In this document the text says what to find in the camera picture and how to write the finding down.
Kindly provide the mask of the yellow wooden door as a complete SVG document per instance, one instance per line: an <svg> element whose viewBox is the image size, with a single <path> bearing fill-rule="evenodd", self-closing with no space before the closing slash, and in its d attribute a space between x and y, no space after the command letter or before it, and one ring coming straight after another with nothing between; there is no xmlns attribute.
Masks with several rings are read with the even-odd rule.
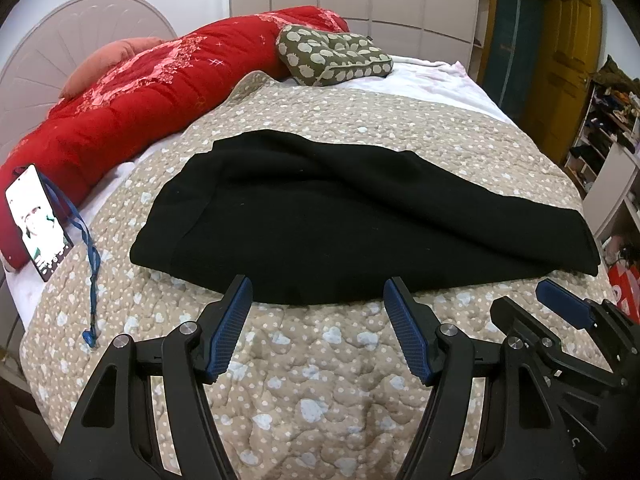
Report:
<svg viewBox="0 0 640 480"><path fill-rule="evenodd" d="M601 0L548 0L520 127L561 166L584 116L602 37Z"/></svg>

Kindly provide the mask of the black pants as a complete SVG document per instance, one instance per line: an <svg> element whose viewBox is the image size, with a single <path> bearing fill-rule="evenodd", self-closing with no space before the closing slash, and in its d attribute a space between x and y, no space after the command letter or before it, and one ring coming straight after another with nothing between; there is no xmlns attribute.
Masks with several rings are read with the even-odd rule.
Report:
<svg viewBox="0 0 640 480"><path fill-rule="evenodd" d="M266 304L596 274L582 215L502 196L417 154L258 130L216 141L160 190L137 266L220 292L246 275Z"/></svg>

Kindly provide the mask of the red floral comforter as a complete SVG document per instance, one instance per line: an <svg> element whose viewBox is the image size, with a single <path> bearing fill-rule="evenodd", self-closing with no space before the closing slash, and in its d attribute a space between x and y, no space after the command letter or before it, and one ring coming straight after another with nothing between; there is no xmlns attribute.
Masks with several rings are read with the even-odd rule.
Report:
<svg viewBox="0 0 640 480"><path fill-rule="evenodd" d="M8 188L35 165L75 205L112 168L190 126L228 98L248 73L288 76L276 40L289 24L344 32L344 18L316 6L232 16L166 41L112 68L71 100L62 100L1 167Z"/></svg>

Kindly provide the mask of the cluttered white shelf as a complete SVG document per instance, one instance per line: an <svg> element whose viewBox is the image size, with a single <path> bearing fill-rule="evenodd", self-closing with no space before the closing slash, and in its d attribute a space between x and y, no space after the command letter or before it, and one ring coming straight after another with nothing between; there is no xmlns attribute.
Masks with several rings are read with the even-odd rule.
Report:
<svg viewBox="0 0 640 480"><path fill-rule="evenodd" d="M608 268L639 266L639 81L609 56L590 79L588 102L564 169Z"/></svg>

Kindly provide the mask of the smartphone with lit screen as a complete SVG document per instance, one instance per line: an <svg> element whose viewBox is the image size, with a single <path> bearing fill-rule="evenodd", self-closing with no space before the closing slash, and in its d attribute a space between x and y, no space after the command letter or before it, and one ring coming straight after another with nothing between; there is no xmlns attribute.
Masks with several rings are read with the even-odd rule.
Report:
<svg viewBox="0 0 640 480"><path fill-rule="evenodd" d="M40 278L49 281L73 243L58 221L34 165L6 189L6 201L29 259Z"/></svg>

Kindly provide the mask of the green white patterned cushion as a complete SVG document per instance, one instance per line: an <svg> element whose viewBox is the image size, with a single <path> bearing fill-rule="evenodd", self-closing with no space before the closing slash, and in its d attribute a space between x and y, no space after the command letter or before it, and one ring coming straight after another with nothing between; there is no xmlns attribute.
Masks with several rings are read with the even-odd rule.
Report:
<svg viewBox="0 0 640 480"><path fill-rule="evenodd" d="M368 37L286 25L277 36L280 61L303 86L323 87L364 77L387 77L392 58Z"/></svg>

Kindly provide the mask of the pink pillow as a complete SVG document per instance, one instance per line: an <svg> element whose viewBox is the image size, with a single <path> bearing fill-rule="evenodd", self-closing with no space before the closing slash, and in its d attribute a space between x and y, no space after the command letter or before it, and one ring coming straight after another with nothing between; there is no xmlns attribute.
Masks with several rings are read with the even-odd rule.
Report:
<svg viewBox="0 0 640 480"><path fill-rule="evenodd" d="M67 78L58 98L70 100L91 87L109 70L164 42L157 37L137 37L110 42L90 54Z"/></svg>

